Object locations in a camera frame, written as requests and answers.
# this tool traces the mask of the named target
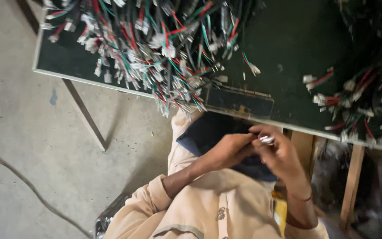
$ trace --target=floor stain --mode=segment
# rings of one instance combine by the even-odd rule
[[[53,95],[51,95],[50,104],[52,106],[55,106],[57,104],[57,92],[55,88],[53,88]]]

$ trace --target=red thread bracelet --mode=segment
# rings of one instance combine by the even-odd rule
[[[294,199],[298,199],[298,200],[300,200],[300,201],[302,201],[302,202],[307,202],[307,201],[312,200],[312,193],[310,193],[310,197],[309,197],[308,199],[301,199],[301,198],[299,198],[299,197],[293,195],[292,193],[290,193],[290,192],[287,190],[287,188],[285,188],[285,191],[287,191],[287,195],[289,195],[290,197],[292,197],[292,198],[294,198]]]

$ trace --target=yellow object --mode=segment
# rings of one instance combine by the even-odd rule
[[[279,199],[280,193],[272,191],[273,198],[273,219],[278,224],[281,237],[285,237],[285,226],[287,225],[287,202]]]

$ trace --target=wooden table leg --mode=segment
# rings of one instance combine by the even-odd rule
[[[34,1],[37,2],[38,4],[42,2],[42,0],[34,0]],[[39,23],[35,17],[35,14],[32,12],[28,2],[26,0],[17,0],[17,4],[19,5],[26,19],[28,20],[29,25],[31,26],[35,34],[37,35],[39,30]],[[94,120],[92,119],[91,115],[89,114],[88,110],[86,109],[86,106],[84,105],[81,97],[79,96],[75,86],[69,79],[62,79],[62,80],[64,82],[64,85],[66,86],[67,97],[72,102],[73,107],[78,112],[82,122],[85,124],[85,127],[88,129],[92,138],[95,139],[95,141],[98,144],[98,147],[100,147],[100,149],[104,153],[107,149],[104,138],[101,135],[100,131],[98,130],[98,127],[95,124]]]
[[[353,145],[349,172],[347,174],[346,190],[340,215],[340,229],[345,232],[349,229],[353,220],[353,208],[356,201],[357,188],[359,185],[360,171],[362,169],[365,148],[361,145]]]

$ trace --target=metal table leg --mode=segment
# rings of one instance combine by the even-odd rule
[[[34,0],[34,1],[42,5],[42,0]],[[26,0],[17,0],[17,4],[19,5],[26,19],[28,20],[32,30],[37,35],[39,30],[39,23],[35,17],[35,14],[32,12],[28,2]],[[88,110],[86,109],[86,106],[84,105],[81,97],[79,96],[75,86],[69,79],[62,79],[62,80],[64,82],[64,85],[66,86],[67,97],[71,100],[72,105],[74,106],[76,111],[79,113],[81,120],[85,124],[85,127],[88,129],[92,138],[94,138],[94,140],[98,144],[98,147],[100,147],[100,149],[104,153],[107,149],[107,145],[104,141],[104,138],[101,135],[100,131],[98,130],[97,125],[94,123]]]

